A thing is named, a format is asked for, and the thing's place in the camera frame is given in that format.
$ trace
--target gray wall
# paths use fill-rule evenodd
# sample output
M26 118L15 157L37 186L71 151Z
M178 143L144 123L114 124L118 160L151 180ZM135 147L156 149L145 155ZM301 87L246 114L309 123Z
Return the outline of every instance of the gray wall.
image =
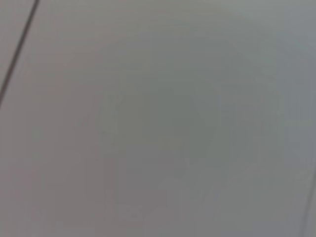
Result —
M297 237L316 57L281 2L249 4L43 0L0 113L0 229Z

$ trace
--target gray surface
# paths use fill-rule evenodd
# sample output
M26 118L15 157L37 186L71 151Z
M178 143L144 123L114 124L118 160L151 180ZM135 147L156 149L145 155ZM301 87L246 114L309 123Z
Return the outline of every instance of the gray surface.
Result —
M316 58L190 2L43 1L0 114L14 237L297 237Z
M21 37L33 0L0 1L0 84Z

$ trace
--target dark line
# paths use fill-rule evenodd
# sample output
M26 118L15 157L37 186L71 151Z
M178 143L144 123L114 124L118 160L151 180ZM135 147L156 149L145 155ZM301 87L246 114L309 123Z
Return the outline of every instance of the dark line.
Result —
M312 202L313 202L313 197L314 197L315 191L316 191L316 166L315 166L315 169L314 169L311 189L310 189L310 191L308 193L308 196L307 196L307 201L306 201L306 204L305 204L304 213L303 213L302 222L301 222L301 226L300 226L298 237L305 237L307 224L308 224L308 220L309 220L309 217L310 217L310 212L311 212L311 208L312 208Z
M22 35L21 35L20 40L19 40L19 42L17 44L17 47L16 47L16 49L14 51L12 60L11 60L10 65L9 65L9 68L8 68L6 74L5 74L4 81L3 81L2 85L1 85L1 88L0 88L0 109L1 109L1 106L3 104L5 93L6 93L7 89L8 89L8 87L9 87L9 84L10 84L10 81L11 81L11 78L12 78L15 66L16 66L16 64L18 62L20 53L22 51L25 39L26 39L26 37L28 35L28 32L29 32L29 30L31 28L31 24L32 24L32 21L33 21L36 9L37 9L37 7L39 5L39 2L40 2L40 0L34 0L31 12L29 14L29 17L28 17L26 23L25 23Z

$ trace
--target white panel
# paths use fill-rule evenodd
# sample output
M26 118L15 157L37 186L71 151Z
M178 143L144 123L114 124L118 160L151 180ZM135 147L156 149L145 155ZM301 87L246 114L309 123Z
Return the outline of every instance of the white panel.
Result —
M208 3L47 0L0 112L14 237L297 237L316 55Z
M21 37L34 0L0 1L0 84Z

